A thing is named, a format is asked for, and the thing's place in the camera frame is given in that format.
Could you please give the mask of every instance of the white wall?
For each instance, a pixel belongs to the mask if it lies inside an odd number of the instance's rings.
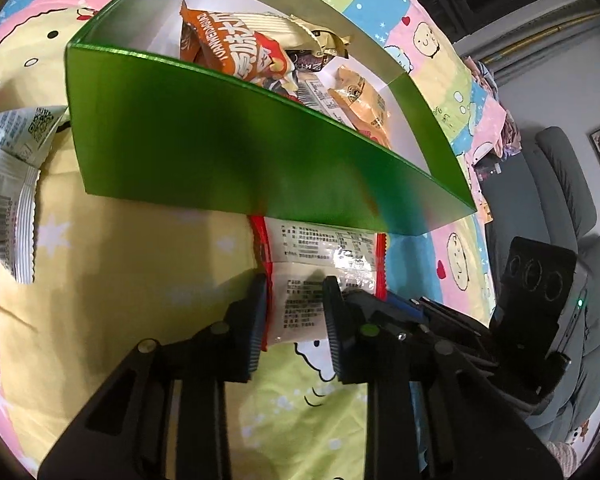
[[[589,134],[600,127],[600,34],[558,54],[500,88],[500,98],[522,130],[560,126],[569,137],[591,189],[598,212],[594,233],[600,234],[600,162]],[[586,451],[600,421],[600,405],[589,423]]]

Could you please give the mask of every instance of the colorful patterned tablecloth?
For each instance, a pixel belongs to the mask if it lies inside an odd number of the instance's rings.
[[[66,102],[64,46],[108,1],[9,0],[0,111]],[[497,142],[502,108],[416,0],[324,1],[410,73],[479,204],[471,166]],[[0,435],[33,473],[138,340],[173,342],[219,319],[256,269],[245,216],[86,195],[70,129],[57,136],[37,202],[35,283],[17,285],[0,268]],[[421,237],[390,236],[387,273],[398,294],[483,322],[494,305],[479,214]],[[273,346],[254,380],[227,396],[238,480],[362,477],[366,389],[334,378],[324,340]]]

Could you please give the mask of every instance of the gray sofa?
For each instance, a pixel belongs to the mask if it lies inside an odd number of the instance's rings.
[[[496,295],[515,236],[576,251],[589,271],[585,311],[565,350],[571,366],[549,404],[526,420],[543,440],[566,441],[600,402],[600,236],[587,236],[597,221],[596,208],[560,128],[523,137],[522,152],[500,167],[500,174],[482,183],[493,215],[486,234]]]

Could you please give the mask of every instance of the green box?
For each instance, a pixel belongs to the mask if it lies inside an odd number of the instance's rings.
[[[388,85],[430,175],[273,92],[143,51],[138,44],[160,28],[169,1],[113,0],[67,46],[72,130],[88,193],[407,235],[475,211],[409,75],[328,4],[259,0],[352,35],[350,54]],[[218,1],[208,10],[227,9]]]

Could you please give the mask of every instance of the red package edge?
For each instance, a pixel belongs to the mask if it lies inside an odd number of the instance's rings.
[[[267,317],[262,334],[260,348],[263,352],[267,351],[267,341],[269,340],[269,327],[271,323],[272,298],[273,298],[273,262],[271,261],[271,250],[269,245],[269,235],[267,234],[267,224],[264,216],[249,216],[251,228],[256,235],[256,242],[262,248],[262,265],[267,277]],[[386,300],[386,272],[384,270],[384,259],[386,257],[386,234],[376,234],[376,297]]]
[[[250,216],[249,220],[251,222],[251,228],[253,229],[253,233],[256,235],[256,241],[258,245],[262,248],[262,257],[264,261],[262,265],[264,266],[264,272],[267,277],[267,315],[264,322],[264,332],[262,333],[262,341],[260,342],[260,349],[263,352],[267,351],[267,341],[269,340],[269,326],[271,323],[271,315],[272,315],[272,298],[273,298],[273,285],[272,285],[272,275],[273,275],[273,263],[271,261],[271,250],[269,247],[269,235],[267,235],[267,225],[264,221],[264,216]]]

